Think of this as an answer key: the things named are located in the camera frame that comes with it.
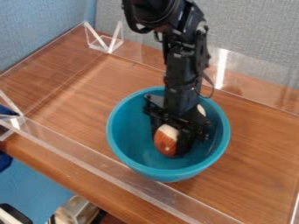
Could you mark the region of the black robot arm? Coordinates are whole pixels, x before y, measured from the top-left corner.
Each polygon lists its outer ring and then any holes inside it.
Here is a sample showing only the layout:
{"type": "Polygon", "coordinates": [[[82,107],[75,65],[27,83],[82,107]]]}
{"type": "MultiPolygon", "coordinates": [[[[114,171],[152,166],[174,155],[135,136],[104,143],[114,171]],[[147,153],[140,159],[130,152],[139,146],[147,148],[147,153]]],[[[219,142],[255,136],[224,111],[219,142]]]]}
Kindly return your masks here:
{"type": "Polygon", "coordinates": [[[144,113],[156,150],[175,158],[210,136],[211,121],[199,103],[202,83],[210,79],[207,20],[194,0],[122,0],[122,6],[131,30],[151,32],[163,44],[164,91],[144,96],[144,113]]]}

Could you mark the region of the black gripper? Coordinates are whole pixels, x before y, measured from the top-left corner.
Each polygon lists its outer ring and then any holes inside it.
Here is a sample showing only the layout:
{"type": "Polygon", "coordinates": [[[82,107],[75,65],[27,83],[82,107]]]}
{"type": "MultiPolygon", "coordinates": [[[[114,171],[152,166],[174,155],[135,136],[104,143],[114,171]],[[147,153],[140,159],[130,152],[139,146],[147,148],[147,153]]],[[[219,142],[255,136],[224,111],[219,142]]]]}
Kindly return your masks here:
{"type": "Polygon", "coordinates": [[[144,101],[144,113],[150,116],[152,138],[156,138],[158,132],[163,132],[176,142],[175,156],[182,157],[191,150],[194,142],[210,136],[210,118],[200,111],[199,103],[178,115],[166,109],[163,96],[147,94],[144,101]]]}

